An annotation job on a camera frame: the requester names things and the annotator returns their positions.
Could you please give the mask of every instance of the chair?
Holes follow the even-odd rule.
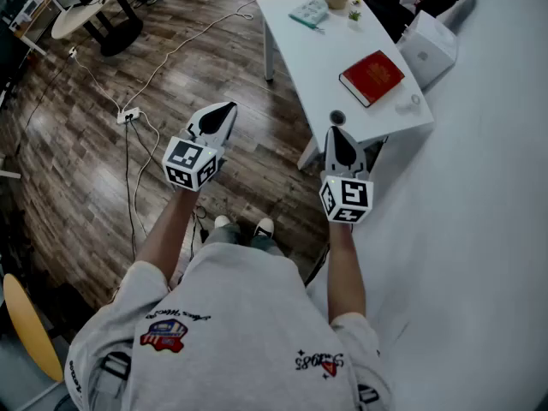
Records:
[[[423,0],[417,4],[416,14],[424,10],[434,18],[451,8],[459,0]],[[364,0],[395,43],[411,24],[416,14],[404,8],[399,0]]]

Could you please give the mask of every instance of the black table base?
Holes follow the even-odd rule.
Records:
[[[114,55],[126,50],[139,37],[143,29],[143,22],[137,17],[135,12],[129,6],[127,0],[117,0],[122,6],[128,19],[122,21],[117,26],[112,26],[110,21],[102,12],[97,13],[97,18],[106,28],[107,34],[104,37],[101,32],[90,22],[84,24],[86,30],[101,44],[101,54],[105,57]]]

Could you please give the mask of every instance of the shoe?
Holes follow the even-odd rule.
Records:
[[[147,6],[152,6],[155,2],[157,2],[158,0],[146,0],[146,5]]]
[[[269,217],[263,217],[257,224],[253,236],[268,236],[272,238],[274,236],[274,221]]]
[[[228,225],[230,223],[230,219],[225,217],[224,215],[217,216],[215,219],[215,228],[218,229],[220,227],[224,227],[225,225]]]

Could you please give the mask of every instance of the white shirt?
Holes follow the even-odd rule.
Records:
[[[133,264],[72,342],[65,378],[85,411],[390,406],[363,316],[328,325],[291,260],[224,243],[203,247],[172,292]]]

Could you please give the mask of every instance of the red book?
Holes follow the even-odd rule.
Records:
[[[404,77],[405,74],[382,51],[376,51],[342,72],[339,80],[368,107]]]

